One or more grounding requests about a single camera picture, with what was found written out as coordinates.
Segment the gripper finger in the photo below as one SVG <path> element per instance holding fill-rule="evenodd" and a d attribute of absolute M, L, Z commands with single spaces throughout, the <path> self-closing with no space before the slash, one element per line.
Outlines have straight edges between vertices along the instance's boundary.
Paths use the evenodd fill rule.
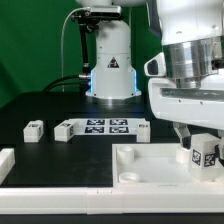
<path fill-rule="evenodd" d="M 182 147 L 189 149 L 191 147 L 191 134 L 188 126 L 183 123 L 174 122 L 173 128 L 180 139 Z"/>
<path fill-rule="evenodd" d="M 220 138 L 218 144 L 218 157 L 221 160 L 224 160 L 224 131 L 218 130 L 218 137 Z"/>

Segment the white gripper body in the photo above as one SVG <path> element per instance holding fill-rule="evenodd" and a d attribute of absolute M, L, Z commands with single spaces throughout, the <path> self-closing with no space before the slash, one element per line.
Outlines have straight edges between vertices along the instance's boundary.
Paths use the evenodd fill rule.
<path fill-rule="evenodd" d="M 144 65 L 149 102 L 158 119 L 224 130 L 224 68 L 202 79 L 200 89 L 177 89 L 165 77 L 161 52 Z"/>

